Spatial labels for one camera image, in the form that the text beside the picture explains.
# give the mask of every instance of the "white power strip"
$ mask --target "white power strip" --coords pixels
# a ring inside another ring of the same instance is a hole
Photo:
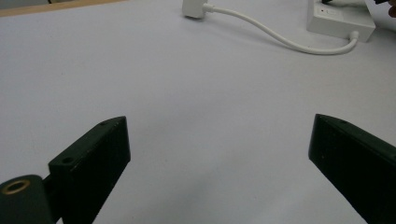
[[[375,29],[373,18],[364,0],[335,0],[322,4],[309,0],[307,30],[310,32],[349,38],[359,32],[359,41],[367,42]]]

